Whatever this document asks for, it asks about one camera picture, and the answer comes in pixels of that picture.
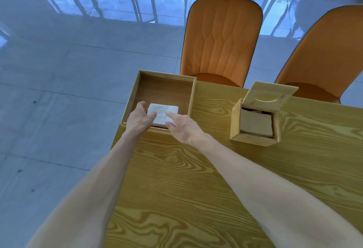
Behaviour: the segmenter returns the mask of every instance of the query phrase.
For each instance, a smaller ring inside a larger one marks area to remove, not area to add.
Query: small wooden box
[[[276,83],[255,82],[244,99],[239,99],[232,109],[230,139],[234,141],[267,147],[281,141],[280,116],[281,106],[289,99],[298,87],[279,85]],[[242,133],[241,109],[261,110],[272,115],[273,137],[266,138]]]
[[[139,70],[123,114],[121,125],[126,126],[129,115],[138,102],[145,101],[145,111],[151,103],[177,106],[178,114],[190,116],[196,77]],[[149,131],[170,134],[166,128],[151,127]]]

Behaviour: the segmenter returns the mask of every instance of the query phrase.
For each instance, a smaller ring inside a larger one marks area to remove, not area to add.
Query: chair
[[[188,15],[180,74],[243,87],[262,16],[251,0],[197,0]]]
[[[363,6],[343,6],[311,27],[275,83],[299,87],[296,97],[340,103],[362,70]]]

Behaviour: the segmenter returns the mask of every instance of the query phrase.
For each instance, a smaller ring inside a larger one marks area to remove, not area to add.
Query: table top
[[[232,107],[247,89],[197,81],[191,117],[216,140],[323,201],[363,233],[363,109],[292,97],[282,141],[229,140]],[[114,143],[124,132],[119,127]],[[134,151],[105,247],[274,247],[197,150],[146,132]]]

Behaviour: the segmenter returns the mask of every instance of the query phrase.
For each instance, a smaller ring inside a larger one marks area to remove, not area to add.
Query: person's right hand
[[[180,115],[172,112],[167,112],[166,115],[173,120],[174,124],[165,122],[165,125],[179,142],[194,146],[195,139],[204,134],[197,122],[188,115]]]

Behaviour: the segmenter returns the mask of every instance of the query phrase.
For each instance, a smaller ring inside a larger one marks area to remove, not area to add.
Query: glossy floor
[[[0,0],[0,241],[23,247],[107,153],[139,69],[178,73],[196,0]],[[363,0],[254,0],[245,84],[273,82],[326,11]],[[363,107],[363,75],[342,103]]]

